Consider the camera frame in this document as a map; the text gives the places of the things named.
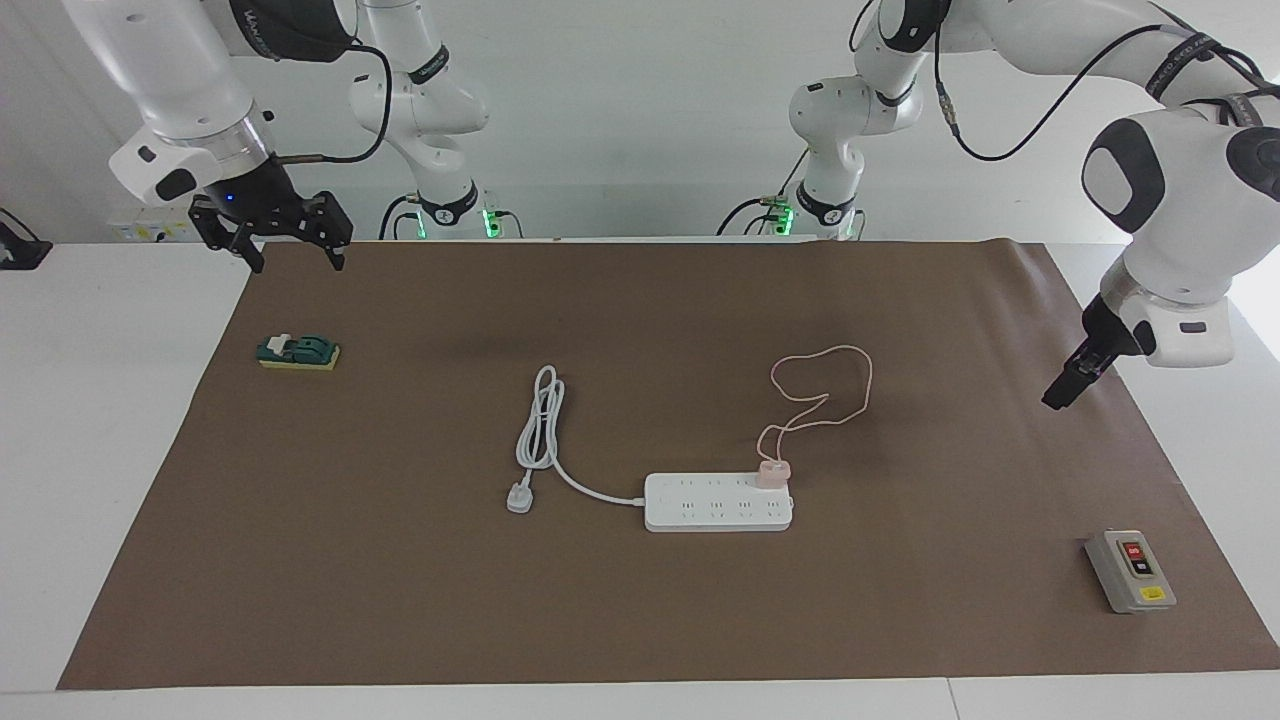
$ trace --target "yellow base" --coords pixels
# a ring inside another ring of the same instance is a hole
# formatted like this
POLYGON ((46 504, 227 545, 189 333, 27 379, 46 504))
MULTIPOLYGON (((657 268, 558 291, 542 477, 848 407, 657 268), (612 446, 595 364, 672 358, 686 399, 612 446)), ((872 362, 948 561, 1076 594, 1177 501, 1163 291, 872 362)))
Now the yellow base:
POLYGON ((329 359, 328 365, 307 365, 305 363, 273 363, 270 360, 259 360, 257 364, 264 368, 270 368, 273 370, 332 370, 334 365, 338 364, 338 355, 342 354, 340 346, 333 346, 333 357, 329 359))

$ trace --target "white table surface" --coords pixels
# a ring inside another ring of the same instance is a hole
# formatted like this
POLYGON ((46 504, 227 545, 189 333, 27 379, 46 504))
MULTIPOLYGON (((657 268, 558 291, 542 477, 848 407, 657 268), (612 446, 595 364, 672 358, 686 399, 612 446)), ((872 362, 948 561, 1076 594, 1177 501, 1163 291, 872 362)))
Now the white table surface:
MULTIPOLYGON (((1120 246, 1050 250, 1088 300, 1120 246)), ((247 275, 178 245, 64 245, 0 273, 0 719, 1280 717, 1280 673, 55 693, 247 275)), ((1280 363, 1233 320, 1226 368, 1117 369, 1275 635, 1280 363)))

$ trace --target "power strip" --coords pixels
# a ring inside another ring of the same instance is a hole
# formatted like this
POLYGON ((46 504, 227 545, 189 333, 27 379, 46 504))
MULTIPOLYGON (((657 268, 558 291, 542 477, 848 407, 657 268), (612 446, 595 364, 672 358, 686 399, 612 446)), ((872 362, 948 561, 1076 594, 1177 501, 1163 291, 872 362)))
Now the power strip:
POLYGON ((644 524, 654 533, 759 533, 791 527, 791 492, 755 487, 755 473, 654 473, 644 524))

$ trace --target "pink charger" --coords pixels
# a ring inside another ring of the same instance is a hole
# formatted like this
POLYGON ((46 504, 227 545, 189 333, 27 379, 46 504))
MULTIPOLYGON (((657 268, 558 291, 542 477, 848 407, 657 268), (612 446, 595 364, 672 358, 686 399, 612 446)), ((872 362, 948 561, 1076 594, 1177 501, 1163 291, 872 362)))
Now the pink charger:
POLYGON ((791 479, 791 464, 786 460, 765 460, 755 474, 755 487, 760 489, 782 489, 791 479))

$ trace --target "power plug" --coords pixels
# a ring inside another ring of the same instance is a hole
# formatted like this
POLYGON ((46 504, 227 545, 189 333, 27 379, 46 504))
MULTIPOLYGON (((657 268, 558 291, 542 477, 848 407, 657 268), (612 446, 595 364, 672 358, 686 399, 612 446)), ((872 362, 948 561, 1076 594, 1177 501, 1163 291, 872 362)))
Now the power plug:
POLYGON ((782 489, 791 479, 791 464, 786 460, 764 460, 755 474, 755 487, 763 489, 782 489))
POLYGON ((522 483, 515 483, 511 486, 511 491, 507 493, 507 510, 524 515, 534 506, 534 488, 525 487, 522 483))

